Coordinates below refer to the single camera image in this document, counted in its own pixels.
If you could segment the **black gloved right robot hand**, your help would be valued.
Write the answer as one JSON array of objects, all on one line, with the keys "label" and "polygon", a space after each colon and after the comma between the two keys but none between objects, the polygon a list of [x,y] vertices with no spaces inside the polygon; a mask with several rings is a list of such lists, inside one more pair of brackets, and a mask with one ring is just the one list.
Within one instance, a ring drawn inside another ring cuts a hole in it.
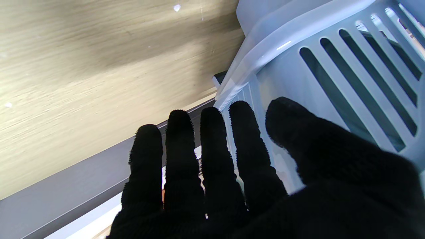
[{"label": "black gloved right robot hand", "polygon": [[424,238],[424,195],[409,160],[279,97],[268,106],[267,133],[295,160],[305,185],[288,194],[249,104],[234,102],[229,115],[244,189],[221,112],[201,113],[200,180],[190,116],[174,110],[164,194],[161,132],[146,124],[135,135],[122,209],[108,239]]}]

